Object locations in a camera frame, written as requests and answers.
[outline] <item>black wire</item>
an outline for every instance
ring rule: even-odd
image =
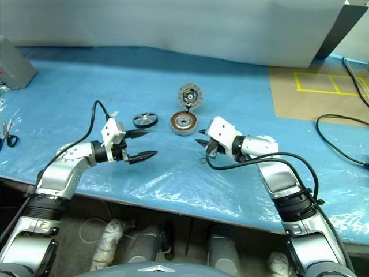
[[[217,166],[212,165],[212,163],[210,162],[210,159],[209,159],[209,154],[207,154],[207,153],[206,153],[205,159],[206,159],[208,165],[212,169],[215,169],[215,170],[235,169],[237,167],[248,166],[248,165],[257,164],[257,163],[265,163],[265,162],[280,162],[280,163],[284,163],[284,164],[286,164],[287,166],[289,166],[291,168],[292,172],[296,176],[296,179],[300,183],[300,186],[302,187],[302,189],[303,190],[306,190],[306,187],[303,184],[303,182],[301,181],[301,178],[298,175],[296,169],[289,162],[287,162],[286,160],[283,160],[283,159],[276,159],[276,158],[258,159],[258,158],[256,158],[256,159],[248,160],[248,161],[245,161],[245,162],[241,162],[241,163],[237,163],[237,164],[231,164],[229,166],[222,166],[222,167],[217,167]],[[312,200],[313,204],[317,204],[316,200],[313,197],[311,197],[311,200]],[[332,225],[332,223],[329,220],[328,216],[323,212],[322,208],[319,205],[316,205],[316,208],[321,213],[321,215],[323,216],[324,220],[326,221],[326,223],[328,224],[329,228],[331,229],[334,237],[336,238],[336,241],[337,241],[337,243],[338,243],[339,247],[341,248],[341,251],[342,251],[342,253],[344,255],[347,268],[350,269],[353,273],[355,273],[355,270],[353,268],[351,259],[350,259],[349,255],[348,255],[347,251],[346,251],[345,246],[342,243],[342,240],[341,240],[339,234],[337,233],[336,229]]]
[[[6,274],[7,276],[10,276],[10,277],[17,277],[14,273],[12,273],[8,270],[0,270],[0,273],[4,273],[4,274]]]
[[[298,174],[297,170],[293,167],[293,165],[291,165],[289,162],[287,162],[284,159],[278,159],[278,158],[265,158],[265,159],[252,159],[252,160],[247,160],[245,162],[241,162],[241,163],[235,163],[235,164],[230,164],[229,166],[214,166],[210,159],[209,159],[209,154],[206,153],[205,155],[205,159],[206,162],[208,163],[208,165],[215,170],[227,170],[227,169],[235,169],[237,167],[242,167],[242,166],[249,166],[251,164],[258,164],[258,163],[266,163],[266,162],[278,162],[278,163],[284,163],[286,164],[294,173],[294,175],[296,176],[297,181],[300,183],[300,185],[302,186],[303,189],[306,189],[305,186],[302,183],[302,180],[300,178],[300,175]]]
[[[322,118],[341,118],[341,119],[347,119],[347,120],[353,120],[359,123],[362,123],[364,125],[369,126],[369,123],[357,118],[353,118],[353,117],[346,117],[344,115],[340,115],[340,114],[324,114],[321,115],[320,117],[318,117],[317,121],[315,122],[315,128],[317,129],[318,134],[320,135],[320,137],[322,138],[323,141],[325,141],[327,144],[329,144],[333,149],[335,149],[338,153],[340,153],[342,156],[344,156],[345,158],[351,160],[354,163],[358,163],[362,166],[366,166],[369,167],[369,163],[366,162],[362,162],[360,160],[356,160],[352,157],[350,157],[349,155],[347,155],[345,152],[343,152],[342,150],[340,150],[337,146],[335,146],[333,143],[331,143],[321,132],[320,128],[319,128],[319,122]]]
[[[306,167],[309,169],[309,171],[311,173],[311,176],[312,176],[312,178],[314,180],[314,194],[313,194],[313,198],[315,200],[317,200],[318,199],[318,192],[319,192],[319,179],[318,179],[318,176],[317,176],[315,170],[313,169],[313,167],[303,157],[301,157],[301,156],[299,156],[297,154],[288,153],[288,152],[275,152],[275,153],[269,153],[269,154],[264,154],[264,155],[257,156],[256,158],[254,158],[252,160],[262,159],[262,158],[265,158],[265,157],[277,156],[277,155],[294,157],[296,159],[299,159],[301,162],[303,162],[306,165]]]
[[[8,207],[0,207],[0,210],[2,209],[16,209],[16,206],[8,206]]]
[[[333,224],[331,223],[331,221],[329,220],[328,216],[325,214],[325,212],[323,211],[323,209],[320,206],[317,206],[317,210],[321,213],[321,215],[323,216],[325,222],[328,224],[330,230],[332,231],[334,237],[336,238],[336,241],[339,245],[339,247],[341,248],[342,254],[344,255],[345,261],[346,261],[346,267],[352,271],[352,273],[355,274],[355,269],[353,268],[350,256],[347,253],[346,247],[344,246],[340,235],[338,234],[338,232],[336,231],[336,228],[334,228]]]
[[[81,137],[79,140],[77,140],[76,142],[68,145],[67,147],[63,148],[59,153],[57,153],[45,166],[45,168],[40,172],[40,174],[38,174],[37,176],[37,180],[36,180],[36,184],[35,184],[35,188],[34,191],[37,189],[37,185],[40,182],[43,173],[45,172],[45,170],[52,164],[54,163],[65,151],[67,151],[68,149],[70,149],[71,147],[75,146],[76,144],[82,142],[83,140],[85,140],[92,131],[93,128],[93,124],[95,122],[95,113],[96,113],[96,106],[97,104],[100,105],[100,107],[102,108],[103,112],[105,113],[105,118],[106,121],[108,121],[108,119],[110,118],[109,113],[107,112],[107,110],[105,109],[104,105],[102,104],[102,102],[96,100],[95,102],[93,102],[92,105],[92,112],[91,112],[91,121],[90,121],[90,126],[86,132],[86,134]],[[12,219],[12,221],[10,222],[10,224],[7,226],[7,228],[4,230],[4,232],[1,234],[0,236],[0,242],[2,242],[2,240],[6,237],[7,233],[12,229],[13,225],[17,222],[18,218],[20,217],[21,213],[23,213],[24,209],[26,208],[28,202],[30,201],[31,196],[28,196],[26,198],[26,200],[24,201],[23,205],[20,207],[20,209],[18,210],[18,212],[16,213],[15,217]]]
[[[23,212],[23,210],[25,209],[25,207],[27,206],[28,202],[30,201],[30,197],[28,196],[22,206],[20,207],[20,209],[17,211],[16,215],[13,217],[12,221],[10,221],[10,223],[8,224],[8,226],[5,228],[4,232],[1,233],[0,235],[0,243],[3,241],[3,239],[6,237],[6,235],[8,234],[8,232],[13,228],[13,226],[17,223],[18,218],[20,217],[21,213]]]
[[[343,58],[342,58],[342,63],[343,63],[343,65],[344,65],[344,67],[346,68],[347,73],[350,75],[350,77],[351,77],[351,79],[352,79],[352,81],[353,81],[353,84],[355,85],[355,88],[356,88],[356,90],[357,90],[357,92],[358,92],[358,94],[359,94],[359,96],[360,96],[361,100],[362,100],[362,101],[364,102],[364,104],[369,108],[369,103],[365,100],[364,96],[362,95],[362,92],[361,92],[361,90],[360,90],[360,88],[359,88],[359,86],[358,86],[358,84],[357,84],[357,81],[356,81],[356,79],[355,79],[355,76],[351,73],[351,71],[348,69],[348,67],[347,67],[347,65],[346,65],[346,63],[345,63],[345,57],[343,57]]]

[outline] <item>silver robot arm segment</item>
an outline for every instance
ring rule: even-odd
[[[136,156],[126,152],[124,138],[139,137],[146,130],[125,131],[121,122],[109,118],[102,129],[103,143],[79,143],[63,154],[42,173],[34,194],[0,253],[0,276],[47,276],[58,243],[51,237],[61,226],[82,173],[99,162],[124,160],[137,163],[153,156],[146,151]]]
[[[240,162],[278,152],[278,143],[272,137],[242,136],[240,131],[221,117],[215,117],[209,127],[200,132],[210,137],[209,142],[197,141],[206,147],[211,158],[223,153]],[[280,159],[281,156],[269,158]],[[280,162],[258,163],[258,167],[265,188],[281,216],[281,223],[288,235],[287,247],[298,274],[313,276],[309,269],[323,262],[334,263],[334,267],[341,265],[345,271],[342,250],[311,197],[307,197],[310,192],[303,189],[293,171]]]

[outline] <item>white wall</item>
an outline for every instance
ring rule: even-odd
[[[369,10],[364,13],[333,52],[369,63]]]
[[[1,0],[18,46],[150,46],[308,66],[344,0]]]

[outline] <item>blue plastic sheet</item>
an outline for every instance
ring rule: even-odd
[[[214,171],[201,162],[204,149],[194,141],[205,136],[179,137],[172,132],[170,117],[182,109],[176,93],[191,82],[204,90],[204,103],[195,110],[199,129],[220,115],[243,134],[267,134],[278,141],[281,151],[305,157],[319,176],[323,208],[342,237],[368,244],[368,171],[323,143],[313,122],[275,117],[267,67],[138,47],[23,51],[37,75],[26,89],[2,93],[2,120],[13,118],[12,132],[20,142],[0,152],[0,176],[35,182],[37,172],[61,145],[86,132],[92,103],[99,99],[110,113],[120,112],[117,119],[126,129],[134,129],[135,115],[158,113],[159,122],[148,135],[127,139],[129,154],[145,150],[158,154],[132,166],[98,164],[85,172],[77,193],[282,232],[257,166]],[[90,141],[101,141],[103,125],[99,111]],[[322,130],[351,154],[367,158],[368,130],[329,123],[322,123]],[[305,185],[312,186],[307,169],[291,161]],[[215,162],[234,161],[220,155]]]

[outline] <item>metal pulley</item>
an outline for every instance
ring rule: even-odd
[[[157,124],[157,114],[155,113],[142,113],[133,118],[133,124],[137,128],[148,128]]]

